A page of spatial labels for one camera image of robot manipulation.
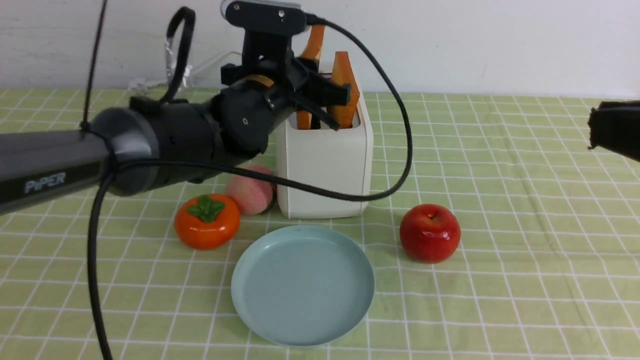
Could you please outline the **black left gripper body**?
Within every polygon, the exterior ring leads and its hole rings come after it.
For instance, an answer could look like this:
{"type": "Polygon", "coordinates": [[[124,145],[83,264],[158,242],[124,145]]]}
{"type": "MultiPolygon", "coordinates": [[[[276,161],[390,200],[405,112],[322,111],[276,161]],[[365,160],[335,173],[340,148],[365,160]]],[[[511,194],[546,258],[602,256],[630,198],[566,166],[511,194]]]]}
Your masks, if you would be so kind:
{"type": "Polygon", "coordinates": [[[221,69],[222,109],[295,109],[290,92],[306,96],[309,73],[319,73],[295,55],[293,37],[247,30],[240,64],[221,69]]]}

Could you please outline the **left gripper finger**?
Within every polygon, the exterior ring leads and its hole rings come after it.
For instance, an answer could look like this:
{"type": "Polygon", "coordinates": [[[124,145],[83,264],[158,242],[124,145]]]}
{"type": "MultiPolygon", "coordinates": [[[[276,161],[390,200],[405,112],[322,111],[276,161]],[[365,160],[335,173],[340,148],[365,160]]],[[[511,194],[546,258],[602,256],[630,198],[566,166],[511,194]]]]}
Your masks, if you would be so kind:
{"type": "Polygon", "coordinates": [[[336,84],[321,73],[310,72],[305,97],[320,107],[346,106],[351,100],[351,85],[336,84]]]}
{"type": "Polygon", "coordinates": [[[330,129],[338,131],[340,129],[340,123],[334,119],[328,112],[322,110],[319,105],[313,103],[313,101],[300,95],[296,92],[289,93],[289,100],[295,105],[297,111],[309,112],[312,116],[317,116],[318,119],[327,125],[330,129]]]}

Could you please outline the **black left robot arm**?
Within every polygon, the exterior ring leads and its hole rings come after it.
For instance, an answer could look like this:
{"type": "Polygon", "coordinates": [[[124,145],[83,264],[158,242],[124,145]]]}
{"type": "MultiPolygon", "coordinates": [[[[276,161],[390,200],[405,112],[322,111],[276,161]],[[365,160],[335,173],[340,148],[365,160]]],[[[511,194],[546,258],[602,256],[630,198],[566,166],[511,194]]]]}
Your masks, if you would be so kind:
{"type": "Polygon", "coordinates": [[[211,100],[160,103],[132,96],[100,111],[87,129],[2,133],[1,214],[98,185],[128,197],[177,183],[201,183],[266,151],[269,136],[297,110],[345,105],[350,87],[318,73],[308,59],[259,57],[226,64],[225,88],[211,100]]]}

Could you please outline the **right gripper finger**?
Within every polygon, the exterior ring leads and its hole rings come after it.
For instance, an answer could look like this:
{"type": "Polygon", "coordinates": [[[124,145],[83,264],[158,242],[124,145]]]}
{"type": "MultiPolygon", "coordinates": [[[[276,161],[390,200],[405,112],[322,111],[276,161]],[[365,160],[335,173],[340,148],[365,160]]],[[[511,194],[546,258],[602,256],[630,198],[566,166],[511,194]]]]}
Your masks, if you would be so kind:
{"type": "Polygon", "coordinates": [[[601,101],[592,107],[587,121],[588,150],[601,147],[640,161],[640,101],[601,101]]]}

